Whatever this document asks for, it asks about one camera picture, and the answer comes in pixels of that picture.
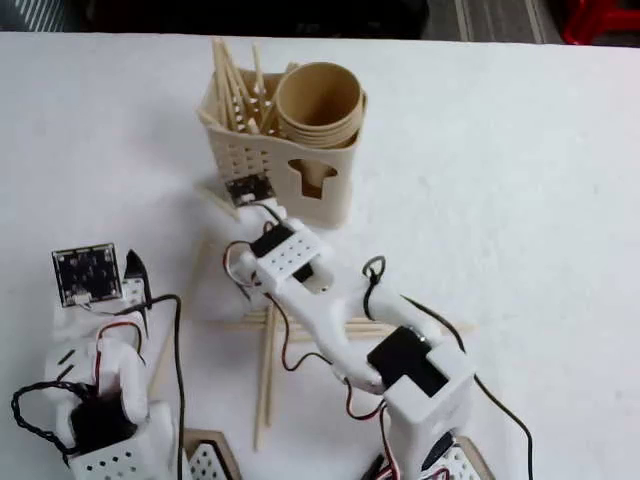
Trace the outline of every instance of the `red object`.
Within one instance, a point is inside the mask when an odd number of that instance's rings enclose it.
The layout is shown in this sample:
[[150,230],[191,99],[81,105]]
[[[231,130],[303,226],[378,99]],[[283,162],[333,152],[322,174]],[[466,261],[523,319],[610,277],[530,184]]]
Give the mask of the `red object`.
[[567,43],[590,45],[611,30],[640,30],[640,10],[618,7],[617,0],[570,0],[569,21],[562,36]]

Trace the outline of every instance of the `black circuit board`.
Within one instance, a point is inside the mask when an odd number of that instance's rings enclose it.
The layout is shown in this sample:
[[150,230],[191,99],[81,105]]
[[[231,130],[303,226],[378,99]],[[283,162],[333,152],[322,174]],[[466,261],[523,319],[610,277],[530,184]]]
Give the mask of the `black circuit board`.
[[275,196],[271,182],[264,173],[231,180],[225,186],[236,207],[242,205],[244,195],[253,194],[255,198],[251,199],[252,202],[259,202]]
[[122,297],[113,243],[51,253],[63,307],[76,304],[74,295],[89,293],[90,302]]

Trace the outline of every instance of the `beige cup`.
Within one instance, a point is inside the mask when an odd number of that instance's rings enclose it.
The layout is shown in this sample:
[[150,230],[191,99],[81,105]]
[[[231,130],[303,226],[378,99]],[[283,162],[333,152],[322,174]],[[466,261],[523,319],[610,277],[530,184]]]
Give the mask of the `beige cup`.
[[[340,65],[309,63],[285,75],[274,95],[279,125],[296,143],[312,148],[342,148],[351,143],[363,117],[358,79]],[[305,180],[321,187],[330,168],[302,162]]]

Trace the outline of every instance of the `plastic container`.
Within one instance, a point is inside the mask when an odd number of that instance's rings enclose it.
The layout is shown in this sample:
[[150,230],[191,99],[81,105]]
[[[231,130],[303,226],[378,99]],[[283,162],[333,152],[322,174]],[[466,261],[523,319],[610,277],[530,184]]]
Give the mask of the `plastic container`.
[[[240,70],[240,73],[247,86],[255,84],[255,72]],[[264,75],[267,98],[273,98],[282,76]],[[216,92],[214,73],[198,116],[206,129],[221,179],[226,183],[264,173],[289,215],[327,228],[342,225],[351,205],[351,172],[361,129],[346,146],[331,149],[312,148],[272,135],[233,132],[222,127],[217,119]],[[363,94],[363,112],[365,107]],[[247,126],[240,124],[238,128],[244,131]]]

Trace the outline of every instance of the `cable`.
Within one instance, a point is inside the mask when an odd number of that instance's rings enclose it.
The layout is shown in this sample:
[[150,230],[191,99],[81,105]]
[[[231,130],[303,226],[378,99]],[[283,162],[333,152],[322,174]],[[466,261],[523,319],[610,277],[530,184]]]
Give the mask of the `cable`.
[[[375,263],[380,263],[380,271],[376,272],[373,268]],[[362,267],[362,274],[369,279],[369,286],[367,287],[367,291],[364,294],[364,298],[362,299],[362,308],[364,310],[364,314],[367,318],[373,322],[375,319],[371,316],[371,312],[369,311],[369,298],[371,297],[371,293],[373,289],[380,283],[382,279],[382,275],[384,275],[384,271],[387,268],[387,259],[383,255],[377,255],[371,258],[367,263]]]
[[387,456],[387,460],[389,461],[389,469],[391,471],[392,480],[399,480],[398,476],[398,465],[396,464],[396,459],[393,458],[393,452],[391,452],[391,448],[389,447],[389,442],[387,440],[387,435],[384,432],[384,412],[387,410],[387,406],[383,405],[380,409],[380,434],[382,435],[382,445],[384,445],[384,454]]
[[269,212],[269,214],[274,218],[274,220],[276,222],[282,223],[282,217],[280,217],[280,215],[278,215],[273,208],[271,208],[269,205],[265,205],[264,203],[248,202],[248,203],[243,203],[243,204],[238,205],[238,208],[241,208],[241,207],[262,207],[267,212]]
[[316,352],[309,352],[309,353],[305,353],[294,365],[293,367],[289,366],[289,364],[287,363],[287,346],[289,345],[289,318],[287,317],[287,314],[284,313],[283,308],[280,306],[280,304],[278,302],[276,302],[276,300],[271,296],[270,293],[265,293],[264,294],[265,297],[267,297],[269,300],[271,300],[273,302],[273,305],[278,309],[278,311],[280,312],[280,315],[282,315],[282,319],[284,320],[284,340],[282,342],[282,352],[280,355],[280,358],[282,360],[282,366],[284,367],[284,369],[287,372],[295,372],[298,368],[300,368],[300,365],[302,365],[302,362],[304,362],[307,358],[309,357],[318,357],[320,360],[322,360],[323,362],[325,362],[327,365],[333,365],[333,363],[328,360],[326,357],[324,357],[323,355],[320,355],[319,353]]
[[224,271],[227,274],[227,276],[231,280],[233,280],[233,282],[236,285],[238,285],[240,287],[255,287],[256,286],[255,284],[247,283],[247,282],[243,282],[241,280],[238,280],[236,277],[234,277],[233,273],[231,273],[231,267],[229,266],[229,257],[231,255],[231,250],[236,245],[251,245],[251,243],[247,242],[245,240],[234,240],[229,245],[227,245],[227,248],[224,249],[224,254],[222,255],[222,268],[224,269]]
[[71,383],[71,382],[61,382],[61,381],[53,381],[53,382],[37,382],[33,385],[29,385],[26,387],[22,387],[17,392],[13,394],[11,399],[11,410],[13,411],[13,418],[20,428],[24,428],[29,432],[37,435],[40,438],[44,438],[48,442],[53,443],[56,448],[62,454],[62,460],[64,463],[69,466],[69,455],[73,455],[78,451],[78,447],[67,447],[62,440],[60,440],[56,434],[49,430],[42,430],[38,427],[35,427],[28,423],[23,417],[20,411],[20,397],[28,392],[33,392],[36,390],[46,390],[48,388],[58,388],[61,390],[67,390],[77,396],[80,400],[85,401],[93,396],[95,396],[94,387],[91,385],[86,385],[84,383]]
[[[462,337],[460,336],[456,328],[446,318],[444,318],[438,312],[431,310],[429,307],[425,307],[421,303],[416,302],[412,298],[406,297],[404,295],[402,295],[402,298],[404,298],[407,302],[409,302],[411,305],[416,307],[421,312],[435,319],[437,322],[443,325],[447,330],[449,330],[449,332],[451,332],[453,337],[456,339],[456,342],[458,343],[458,347],[460,347],[460,350],[466,353],[466,349],[464,347],[464,342],[462,341]],[[480,387],[480,390],[482,390],[482,392],[487,396],[487,398],[489,398],[489,400],[491,400],[500,410],[502,410],[511,420],[513,420],[516,423],[516,425],[518,425],[522,429],[525,436],[527,437],[527,467],[528,467],[529,480],[533,480],[533,436],[531,435],[529,428],[522,420],[520,420],[520,418],[518,418],[518,416],[515,413],[509,410],[509,408],[507,408],[500,400],[498,400],[495,397],[495,395],[493,395],[493,393],[491,393],[491,391],[489,391],[489,389],[480,380],[477,374],[474,374],[473,379],[475,380],[478,387]]]
[[438,470],[436,470],[435,472],[433,472],[431,475],[429,475],[426,480],[442,480],[440,478],[440,476],[444,474],[444,480],[449,480],[449,478],[451,478],[451,473],[449,472],[449,469],[446,467],[442,467],[439,468]]
[[114,315],[111,312],[103,312],[103,311],[100,311],[100,310],[94,310],[91,307],[90,303],[78,303],[77,305],[78,305],[78,307],[82,308],[83,310],[85,310],[85,311],[87,311],[89,313],[92,313],[93,315],[98,315],[100,317],[113,317],[113,315]]
[[142,360],[142,363],[144,363],[145,365],[147,364],[144,358],[142,358],[142,355],[140,355],[140,351],[142,350],[142,331],[137,324],[135,324],[134,322],[115,322],[102,327],[98,332],[98,336],[96,338],[96,364],[94,369],[95,386],[96,392],[98,394],[100,393],[100,363],[102,360],[102,351],[98,348],[98,344],[100,343],[100,339],[102,339],[102,335],[104,334],[104,332],[118,327],[133,327],[136,329],[136,332],[138,333],[138,347],[136,348],[136,353]]
[[354,420],[370,420],[375,417],[378,413],[380,413],[380,409],[384,406],[384,400],[381,400],[376,408],[374,408],[371,412],[366,413],[364,415],[356,415],[353,413],[351,401],[353,400],[353,387],[351,386],[351,382],[348,378],[345,377],[344,383],[347,385],[347,415],[349,415]]
[[176,378],[178,379],[178,392],[180,395],[180,417],[178,421],[178,453],[177,453],[177,477],[182,480],[182,450],[184,448],[184,412],[185,412],[185,395],[184,395],[184,379],[182,378],[182,365],[180,362],[180,312],[182,310],[182,301],[178,295],[172,293],[160,295],[144,304],[134,305],[119,311],[116,315],[128,315],[129,313],[148,308],[156,303],[173,300],[176,302],[176,310],[173,318],[173,353],[174,363],[176,367]]

